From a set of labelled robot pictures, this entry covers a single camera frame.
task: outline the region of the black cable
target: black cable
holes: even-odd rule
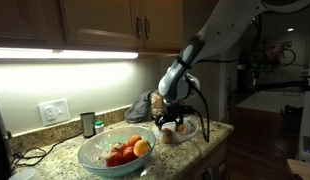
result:
[[[197,63],[204,63],[204,62],[210,62],[210,63],[232,63],[232,62],[237,62],[239,59],[234,59],[234,60],[226,60],[226,61],[221,61],[221,60],[213,60],[213,59],[201,59]]]
[[[15,164],[14,164],[15,166],[12,168],[12,171],[15,169],[16,166],[28,166],[28,167],[30,167],[30,166],[35,166],[35,165],[37,165],[39,162],[41,162],[41,161],[54,149],[55,146],[57,146],[57,145],[59,145],[59,144],[65,142],[65,141],[67,141],[67,140],[70,140],[70,139],[72,139],[72,138],[75,138],[75,137],[77,137],[77,136],[79,136],[79,135],[81,135],[81,134],[77,134],[77,135],[75,135],[75,136],[66,138],[66,139],[64,139],[64,140],[62,140],[62,141],[60,141],[60,142],[58,142],[58,143],[52,145],[51,149],[50,149],[49,151],[47,151],[47,152],[46,152],[45,150],[43,150],[43,149],[41,149],[41,148],[37,148],[37,147],[32,147],[32,148],[28,149],[28,150],[22,155],[22,157],[18,158],[18,160],[15,162]],[[39,155],[39,156],[26,156],[26,154],[29,153],[29,152],[31,152],[32,150],[40,150],[40,151],[43,152],[43,155]],[[18,162],[19,162],[20,160],[22,160],[22,159],[30,160],[30,159],[35,159],[35,158],[40,158],[40,159],[39,159],[37,162],[33,163],[33,164],[25,164],[25,163],[18,164]]]
[[[203,94],[201,93],[201,91],[191,82],[191,80],[187,76],[185,76],[185,80],[197,92],[197,94],[200,96],[200,98],[202,99],[202,101],[204,103],[205,111],[206,111],[206,115],[207,115],[207,117],[206,117],[207,118],[206,130],[205,130],[204,120],[203,120],[201,114],[198,111],[196,111],[196,110],[195,111],[201,119],[203,137],[204,137],[206,142],[209,142],[209,111],[208,111],[207,101],[206,101],[205,97],[203,96]]]
[[[260,14],[258,16],[258,24],[257,24],[257,22],[255,20],[252,21],[252,24],[254,25],[254,27],[257,30],[257,35],[254,38],[255,42],[254,42],[250,52],[252,52],[256,48],[256,46],[257,46],[257,44],[258,44],[258,42],[259,42],[259,40],[261,39],[261,36],[262,36],[262,27],[263,27],[262,26],[262,15]]]

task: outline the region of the granite countertop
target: granite countertop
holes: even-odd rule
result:
[[[135,172],[117,179],[179,179],[185,172],[196,164],[201,158],[212,151],[233,131],[233,127],[228,124],[216,121],[210,122],[210,142],[203,139],[200,119],[196,116],[190,116],[197,124],[198,131],[189,141],[177,145],[164,144],[156,141],[155,148],[150,161]],[[126,121],[112,124],[105,129],[116,128],[120,126],[143,126],[153,129],[153,121],[128,124]],[[77,152],[80,146],[86,141],[82,135],[67,140],[57,146],[40,163],[33,167],[16,167],[15,172],[28,168],[36,169],[43,180],[50,179],[101,179],[94,174],[89,173],[78,162]],[[32,163],[35,160],[21,160],[20,163]]]

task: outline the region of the fruit basket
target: fruit basket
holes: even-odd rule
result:
[[[109,153],[112,145],[127,142],[128,137],[139,135],[150,144],[150,149],[141,157],[123,165],[107,167],[101,157]],[[124,176],[140,168],[150,158],[156,142],[154,133],[139,126],[119,127],[104,131],[86,141],[78,151],[79,163],[89,172],[106,178]]]

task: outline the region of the bag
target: bag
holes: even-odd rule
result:
[[[157,115],[164,115],[163,97],[156,90],[151,93],[151,114],[152,118],[156,119]]]
[[[125,119],[128,123],[139,123],[151,120],[151,101],[152,90],[143,92],[134,104],[125,112]]]

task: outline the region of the glass bowl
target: glass bowl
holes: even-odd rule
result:
[[[189,117],[185,117],[185,129],[182,132],[175,132],[175,122],[168,122],[163,124],[162,130],[157,126],[153,127],[155,137],[165,144],[179,144],[192,139],[197,133],[197,124]]]
[[[151,149],[142,157],[129,163],[106,167],[105,159],[102,156],[108,154],[111,146],[117,142],[127,143],[131,135],[139,135],[142,139],[148,140]],[[106,178],[113,178],[129,174],[141,167],[153,152],[156,137],[152,131],[140,126],[118,127],[104,131],[87,140],[78,151],[78,160],[80,164],[89,172]]]

